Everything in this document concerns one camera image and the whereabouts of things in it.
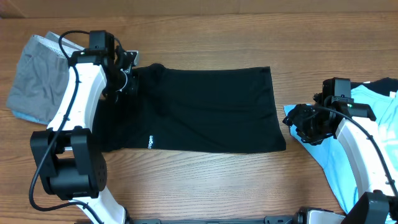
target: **folded shirt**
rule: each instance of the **folded shirt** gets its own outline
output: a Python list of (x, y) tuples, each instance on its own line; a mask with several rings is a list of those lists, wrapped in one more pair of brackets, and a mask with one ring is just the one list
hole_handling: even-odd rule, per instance
[[(395, 170), (398, 170), (398, 98), (375, 93), (363, 85), (351, 90), (351, 97), (355, 103), (365, 103), (371, 106), (379, 125), (379, 135)], [(295, 105), (285, 106), (285, 113)], [(311, 146), (301, 142), (296, 127), (290, 129), (296, 138), (323, 168), (328, 183), (336, 196), (341, 208), (348, 213), (358, 201), (358, 191), (353, 171), (347, 155), (338, 142), (333, 138), (325, 139), (322, 144)]]

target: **black cloth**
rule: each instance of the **black cloth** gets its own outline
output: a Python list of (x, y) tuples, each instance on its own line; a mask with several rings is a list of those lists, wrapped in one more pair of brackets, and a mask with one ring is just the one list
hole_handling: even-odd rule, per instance
[(139, 90), (117, 106), (99, 102), (93, 134), (103, 151), (126, 148), (201, 152), (286, 149), (269, 67), (183, 71), (136, 68)]
[(371, 83), (351, 83), (351, 89), (356, 88), (360, 85), (364, 85), (371, 91), (382, 94), (384, 96), (390, 96), (391, 91), (398, 91), (398, 79), (395, 78), (382, 78), (378, 81)]

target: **wooden tabletop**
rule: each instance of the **wooden tabletop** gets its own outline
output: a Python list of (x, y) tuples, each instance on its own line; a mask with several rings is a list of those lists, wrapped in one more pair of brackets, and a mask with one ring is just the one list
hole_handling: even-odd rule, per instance
[[(271, 66), (275, 102), (287, 150), (211, 154), (123, 149), (105, 154), (108, 187), (133, 218), (263, 218), (300, 206), (342, 212), (322, 168), (289, 134), (283, 106), (312, 103), (322, 81), (398, 78), (398, 13), (264, 14), (0, 20), (0, 223), (73, 223), (76, 207), (38, 212), (28, 201), (35, 171), (32, 131), (45, 126), (16, 119), (6, 99), (16, 63), (32, 34), (106, 29), (141, 66), (183, 70)], [(87, 36), (70, 40), (86, 46)], [(41, 206), (60, 203), (38, 182)]]

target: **light blue cloth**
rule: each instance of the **light blue cloth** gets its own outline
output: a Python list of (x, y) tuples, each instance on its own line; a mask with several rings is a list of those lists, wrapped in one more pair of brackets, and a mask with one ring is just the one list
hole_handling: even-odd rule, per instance
[[(365, 103), (371, 106), (379, 125), (379, 134), (395, 170), (398, 170), (398, 97), (391, 98), (375, 93), (361, 85), (351, 90), (355, 103)], [(295, 105), (285, 106), (285, 113)], [(292, 126), (290, 133), (295, 137), (319, 163), (325, 172), (331, 190), (336, 196), (341, 208), (348, 213), (358, 201), (358, 191), (353, 171), (349, 165), (343, 146), (333, 138), (325, 139), (322, 144), (311, 146), (301, 142), (296, 127)]]

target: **logo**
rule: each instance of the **logo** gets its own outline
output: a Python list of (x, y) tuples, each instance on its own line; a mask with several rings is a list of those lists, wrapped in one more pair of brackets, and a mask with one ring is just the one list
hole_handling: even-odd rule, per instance
[(152, 149), (153, 144), (154, 144), (154, 137), (149, 136), (148, 149)]

